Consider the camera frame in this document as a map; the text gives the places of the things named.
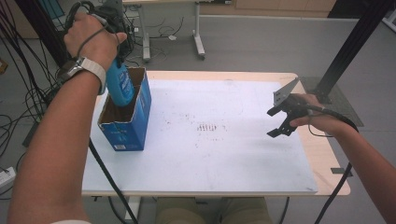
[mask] person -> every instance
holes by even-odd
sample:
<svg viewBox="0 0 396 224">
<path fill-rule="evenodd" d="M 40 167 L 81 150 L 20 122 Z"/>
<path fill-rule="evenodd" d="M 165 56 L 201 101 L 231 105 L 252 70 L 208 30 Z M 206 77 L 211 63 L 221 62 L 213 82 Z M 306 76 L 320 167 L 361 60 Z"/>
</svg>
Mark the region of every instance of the person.
<svg viewBox="0 0 396 224">
<path fill-rule="evenodd" d="M 64 37 L 69 53 L 77 56 L 81 44 L 100 29 L 102 25 L 96 18 L 78 13 L 73 27 Z M 125 39 L 124 33 L 113 35 L 102 31 L 83 46 L 81 55 L 107 70 L 117 54 L 118 40 L 122 42 Z M 7 223 L 89 223 L 82 205 L 81 186 L 99 88 L 99 79 L 88 71 L 79 72 L 61 87 L 22 162 L 14 183 Z M 299 97 L 311 105 L 321 106 L 313 95 Z M 290 122 L 293 127 L 306 124 L 335 137 L 383 218 L 388 223 L 396 223 L 395 168 L 360 134 L 338 119 L 316 113 Z M 164 220 L 171 217 L 173 220 L 172 217 L 179 214 L 174 209 L 177 205 L 170 206 L 175 203 L 169 200 L 172 199 L 160 199 L 158 220 L 161 217 Z M 222 212 L 221 223 L 232 223 L 230 219 L 248 217 L 250 215 L 247 213 L 250 212 L 254 217 L 258 214 L 258 220 L 251 223 L 270 221 L 263 211 L 266 209 L 263 198 L 254 202 L 252 200 L 229 200 Z M 186 206 L 180 204 L 179 208 L 185 209 Z M 178 218 L 178 222 L 173 223 L 186 222 Z"/>
</svg>

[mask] plastic bottle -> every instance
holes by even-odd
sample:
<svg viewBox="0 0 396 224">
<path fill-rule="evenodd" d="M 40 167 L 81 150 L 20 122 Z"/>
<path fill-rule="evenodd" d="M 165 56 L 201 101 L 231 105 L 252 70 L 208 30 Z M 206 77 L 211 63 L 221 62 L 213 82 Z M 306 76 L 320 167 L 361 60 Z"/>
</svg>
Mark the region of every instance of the plastic bottle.
<svg viewBox="0 0 396 224">
<path fill-rule="evenodd" d="M 118 67 L 117 59 L 113 61 L 106 73 L 106 84 L 108 93 L 117 106 L 126 106 L 134 97 L 134 86 L 129 77 L 128 69 L 125 64 Z"/>
</svg>

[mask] table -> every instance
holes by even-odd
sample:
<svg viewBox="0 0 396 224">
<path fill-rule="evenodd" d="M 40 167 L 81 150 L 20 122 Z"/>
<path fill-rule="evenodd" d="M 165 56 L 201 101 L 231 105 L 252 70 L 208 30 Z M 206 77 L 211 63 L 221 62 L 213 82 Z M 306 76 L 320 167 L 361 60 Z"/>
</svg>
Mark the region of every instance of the table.
<svg viewBox="0 0 396 224">
<path fill-rule="evenodd" d="M 248 80 L 248 81 L 260 81 L 260 82 L 277 82 L 280 86 L 284 86 L 290 81 L 296 78 L 295 74 L 285 74 L 285 73 L 244 73 L 244 72 L 187 72 L 187 71 L 148 71 L 148 80 Z M 294 92 L 304 92 L 302 85 L 299 83 L 295 88 Z M 127 196 L 172 196 L 172 195 L 183 195 L 183 196 L 264 196 L 264 195 L 330 195 L 337 185 L 340 175 L 335 175 L 332 173 L 331 168 L 340 167 L 335 158 L 332 148 L 326 138 L 314 137 L 310 134 L 306 127 L 301 127 L 297 129 L 294 136 L 298 136 L 301 139 L 304 153 L 306 155 L 307 161 L 312 169 L 313 177 L 318 186 L 316 192 L 306 193 L 306 192 L 268 192 L 268 191 L 255 191 L 255 192 L 226 192 L 226 191 L 207 191 L 207 192 L 169 192 L 158 190 L 153 191 L 133 191 L 124 189 L 120 186 L 121 190 L 124 191 Z M 116 157 L 120 155 L 117 153 L 128 153 L 128 152 L 113 152 L 111 148 L 99 150 L 102 154 L 106 152 L 107 156 Z M 115 161 L 111 158 L 104 158 L 106 165 L 112 166 Z M 101 174 L 99 167 L 95 167 L 97 164 L 94 162 L 87 162 L 87 170 L 94 170 L 95 174 L 91 171 L 85 175 L 95 175 L 98 178 L 98 183 L 103 181 L 104 176 Z M 122 175 L 117 175 L 112 173 L 116 182 L 120 182 Z M 115 195 L 111 189 L 108 190 L 97 190 L 92 187 L 87 189 L 86 177 L 84 176 L 83 181 L 83 194 L 84 195 Z M 339 194 L 347 195 L 350 192 L 350 188 L 347 183 L 341 188 Z"/>
<path fill-rule="evenodd" d="M 199 14 L 200 14 L 200 0 L 122 0 L 124 5 L 133 5 L 137 8 L 137 12 L 140 19 L 140 26 L 143 33 L 143 61 L 147 63 L 150 60 L 149 51 L 149 33 L 146 30 L 145 23 L 145 6 L 150 10 L 163 14 L 164 12 L 172 12 L 175 10 L 185 9 L 190 11 L 190 14 L 195 16 L 195 29 L 192 30 L 192 36 L 194 37 L 195 46 L 198 51 L 198 55 L 204 59 L 205 50 L 202 44 L 201 36 L 199 34 Z"/>
</svg>

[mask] blue cardboard box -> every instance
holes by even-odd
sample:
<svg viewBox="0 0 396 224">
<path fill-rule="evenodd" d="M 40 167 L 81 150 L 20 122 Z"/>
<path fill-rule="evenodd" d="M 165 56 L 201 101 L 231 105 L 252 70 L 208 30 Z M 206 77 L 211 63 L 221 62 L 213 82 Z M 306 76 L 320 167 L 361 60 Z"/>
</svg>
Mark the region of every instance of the blue cardboard box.
<svg viewBox="0 0 396 224">
<path fill-rule="evenodd" d="M 115 106 L 108 95 L 98 120 L 99 128 L 116 151 L 138 151 L 145 147 L 151 107 L 145 68 L 130 68 L 134 99 L 127 106 Z"/>
</svg>

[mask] power outlet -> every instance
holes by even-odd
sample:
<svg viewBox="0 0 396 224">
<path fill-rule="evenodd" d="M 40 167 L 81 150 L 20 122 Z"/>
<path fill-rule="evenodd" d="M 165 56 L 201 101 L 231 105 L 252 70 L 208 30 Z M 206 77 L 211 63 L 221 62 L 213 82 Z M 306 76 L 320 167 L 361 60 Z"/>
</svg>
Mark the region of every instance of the power outlet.
<svg viewBox="0 0 396 224">
<path fill-rule="evenodd" d="M 6 184 L 12 182 L 15 179 L 15 171 L 14 168 L 9 167 L 6 171 L 0 173 L 0 188 L 5 186 Z"/>
</svg>

